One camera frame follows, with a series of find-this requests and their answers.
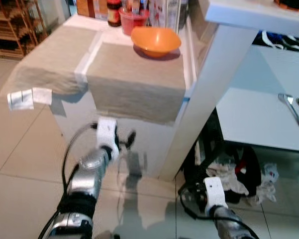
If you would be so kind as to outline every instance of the wooden rack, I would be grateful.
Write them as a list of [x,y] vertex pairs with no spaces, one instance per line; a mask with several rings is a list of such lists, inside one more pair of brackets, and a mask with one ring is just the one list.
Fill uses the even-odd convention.
[[[34,6],[38,18],[34,17]],[[37,0],[0,0],[0,56],[23,58],[46,37]]]

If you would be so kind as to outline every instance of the metal rod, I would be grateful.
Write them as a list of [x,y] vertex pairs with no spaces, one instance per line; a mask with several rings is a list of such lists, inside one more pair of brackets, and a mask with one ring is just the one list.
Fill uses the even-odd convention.
[[42,18],[42,15],[41,15],[41,10],[40,10],[40,8],[39,8],[38,1],[37,1],[37,0],[34,0],[34,3],[35,3],[35,7],[36,7],[36,10],[37,10],[37,12],[38,12],[40,21],[41,21],[41,25],[42,25],[42,28],[43,28],[44,36],[47,37],[47,36],[48,36],[48,33],[47,33],[47,31],[46,31],[45,24],[44,24],[44,22],[43,22],[43,18]]
[[34,45],[37,45],[37,39],[36,39],[36,36],[35,34],[33,34],[33,26],[31,24],[31,21],[29,19],[29,16],[27,14],[27,9],[25,9],[25,5],[24,5],[24,2],[21,0],[21,4],[22,4],[22,7],[20,6],[20,3],[18,0],[15,0],[15,3],[19,9],[19,11],[21,12],[21,16],[22,16],[22,19],[23,19],[23,22],[24,22],[24,25],[29,33],[29,36],[30,36],[30,39],[32,41],[32,43]]

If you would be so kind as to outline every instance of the fork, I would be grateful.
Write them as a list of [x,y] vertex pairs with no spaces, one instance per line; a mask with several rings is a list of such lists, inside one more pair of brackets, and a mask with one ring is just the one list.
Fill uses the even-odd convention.
[[297,112],[295,111],[292,103],[293,103],[293,96],[288,95],[288,94],[283,94],[283,93],[279,93],[278,95],[279,100],[282,101],[283,103],[285,103],[286,105],[289,105],[291,110],[292,110],[292,115],[294,116],[295,120],[297,121],[298,125],[299,125],[299,115],[297,114]]

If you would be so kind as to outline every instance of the cardboard box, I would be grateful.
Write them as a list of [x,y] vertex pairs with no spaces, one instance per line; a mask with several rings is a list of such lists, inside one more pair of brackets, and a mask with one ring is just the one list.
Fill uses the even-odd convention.
[[152,26],[179,30],[180,0],[149,0],[149,19]]
[[106,0],[77,0],[78,15],[107,20]]
[[95,17],[93,0],[77,0],[78,15]]

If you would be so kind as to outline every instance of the orange bowl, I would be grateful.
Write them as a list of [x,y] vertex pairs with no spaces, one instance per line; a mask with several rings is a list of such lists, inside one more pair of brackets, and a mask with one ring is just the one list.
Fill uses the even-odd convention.
[[162,57],[181,46],[181,40],[170,28],[135,27],[131,40],[146,55]]

